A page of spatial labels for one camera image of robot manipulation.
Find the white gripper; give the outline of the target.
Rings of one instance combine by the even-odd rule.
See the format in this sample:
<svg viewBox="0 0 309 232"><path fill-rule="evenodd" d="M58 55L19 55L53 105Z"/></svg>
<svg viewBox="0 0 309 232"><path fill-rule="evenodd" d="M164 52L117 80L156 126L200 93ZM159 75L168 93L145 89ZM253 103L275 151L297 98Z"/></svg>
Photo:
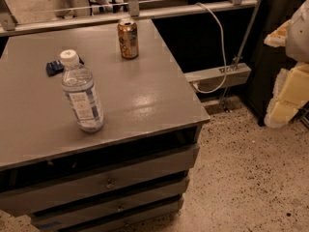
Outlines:
<svg viewBox="0 0 309 232"><path fill-rule="evenodd" d="M281 69L275 79L264 123L276 129L287 125L309 102L309 0L297 9L291 21L268 34L264 44L286 45L286 54L297 61L292 69Z"/></svg>

